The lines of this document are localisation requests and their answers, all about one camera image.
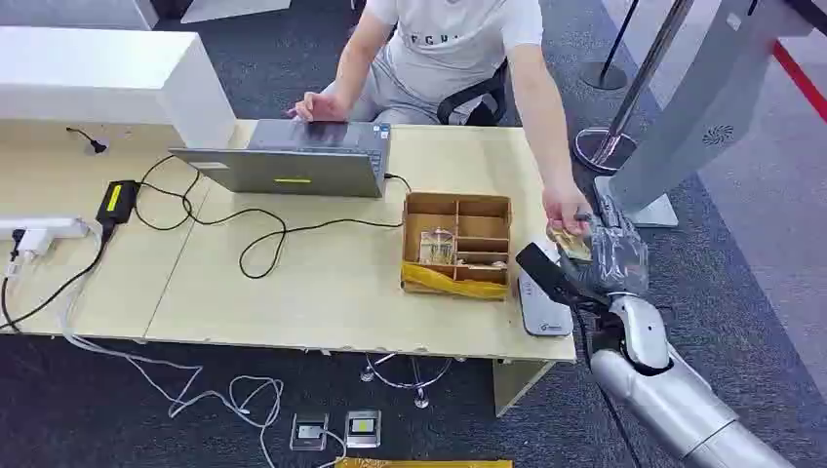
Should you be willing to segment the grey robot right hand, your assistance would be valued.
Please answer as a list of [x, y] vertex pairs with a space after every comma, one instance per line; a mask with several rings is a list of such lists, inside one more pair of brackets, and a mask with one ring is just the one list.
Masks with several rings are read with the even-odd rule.
[[599, 213], [586, 215], [589, 232], [552, 230], [559, 265], [576, 287], [600, 295], [643, 295], [649, 289], [649, 249], [612, 198], [599, 196]]

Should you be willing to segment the person's left hand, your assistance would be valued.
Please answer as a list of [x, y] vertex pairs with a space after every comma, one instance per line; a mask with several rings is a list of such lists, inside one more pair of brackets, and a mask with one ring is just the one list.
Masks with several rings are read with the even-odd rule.
[[577, 236], [589, 232], [589, 222], [584, 217], [592, 214], [592, 208], [573, 182], [546, 186], [543, 190], [543, 207], [549, 232], [565, 230]]

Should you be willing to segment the person's right hand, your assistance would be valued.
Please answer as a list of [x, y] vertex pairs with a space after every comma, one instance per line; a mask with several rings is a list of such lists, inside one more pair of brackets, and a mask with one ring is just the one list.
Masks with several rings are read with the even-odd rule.
[[307, 92], [287, 111], [287, 115], [305, 122], [343, 122], [351, 104], [337, 94]]

